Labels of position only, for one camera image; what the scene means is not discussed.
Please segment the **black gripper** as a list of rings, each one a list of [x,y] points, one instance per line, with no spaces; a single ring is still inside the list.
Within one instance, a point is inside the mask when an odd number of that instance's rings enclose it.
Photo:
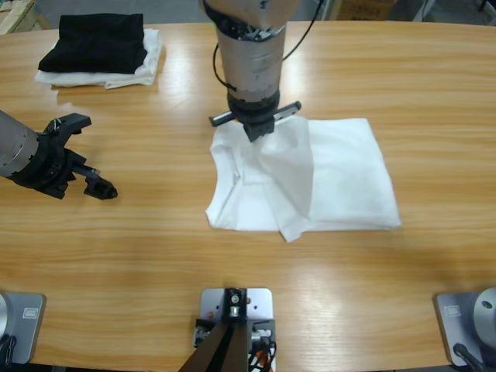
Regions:
[[[212,126],[220,126],[235,119],[240,122],[262,122],[268,119],[278,121],[294,115],[301,110],[300,101],[295,101],[290,105],[280,108],[280,96],[280,92],[276,91],[268,98],[262,98],[257,102],[248,102],[238,99],[228,92],[227,102],[229,111],[210,116],[209,122]],[[252,143],[259,137],[273,133],[274,127],[273,122],[265,122],[260,128],[257,125],[246,123],[244,125],[244,131]]]
[[[39,134],[35,154],[22,170],[11,175],[11,180],[25,188],[63,199],[70,182],[76,179],[74,173],[78,173],[86,177],[86,195],[99,200],[115,198],[116,188],[113,184],[100,178],[94,168],[86,167],[84,157],[65,147],[70,137],[71,134]]]

